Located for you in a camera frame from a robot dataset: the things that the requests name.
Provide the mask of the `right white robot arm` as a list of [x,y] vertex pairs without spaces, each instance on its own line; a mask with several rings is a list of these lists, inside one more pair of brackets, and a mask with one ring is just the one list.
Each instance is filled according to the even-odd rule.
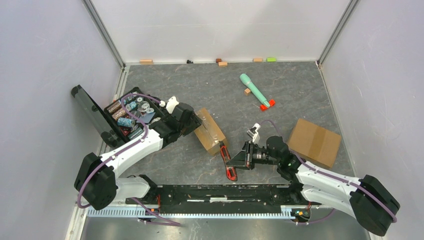
[[264,147],[248,140],[226,161],[228,167],[245,170],[252,170],[256,164],[275,165],[283,179],[296,184],[288,191],[295,204],[308,201],[339,210],[381,237],[398,221],[400,203],[376,177],[351,177],[319,168],[290,151],[281,136],[269,137]]

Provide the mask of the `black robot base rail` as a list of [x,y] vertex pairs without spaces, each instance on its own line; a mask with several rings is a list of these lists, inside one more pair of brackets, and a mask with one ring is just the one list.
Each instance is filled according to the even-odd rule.
[[276,214],[281,206],[307,207],[296,184],[203,184],[154,187],[139,199],[161,214]]

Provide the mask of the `brown cardboard express box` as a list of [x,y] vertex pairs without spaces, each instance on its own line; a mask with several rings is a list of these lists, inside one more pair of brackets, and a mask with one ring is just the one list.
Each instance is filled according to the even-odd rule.
[[229,145],[229,142],[206,108],[201,108],[196,115],[201,119],[202,123],[194,130],[194,133],[204,149],[214,156],[221,150],[220,142],[225,145]]

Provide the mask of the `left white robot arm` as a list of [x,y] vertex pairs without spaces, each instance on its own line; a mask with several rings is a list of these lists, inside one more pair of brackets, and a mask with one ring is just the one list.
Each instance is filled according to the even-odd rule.
[[167,145],[176,142],[202,125],[202,119],[186,103],[177,103],[171,112],[164,110],[142,135],[124,145],[100,156],[94,153],[86,155],[75,179],[74,187],[78,191],[76,203],[101,210],[114,201],[138,198],[145,204],[153,203],[157,190],[146,177],[121,177],[129,167]]

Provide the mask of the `red box cutter knife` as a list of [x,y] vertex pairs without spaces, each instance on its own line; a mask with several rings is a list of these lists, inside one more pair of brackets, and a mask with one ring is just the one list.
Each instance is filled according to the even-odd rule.
[[229,161],[231,160],[231,156],[229,154],[229,151],[227,149],[227,146],[223,141],[219,142],[219,148],[220,148],[220,155],[223,160],[224,166],[225,166],[225,174],[226,178],[232,182],[238,181],[238,175],[236,168],[229,165]]

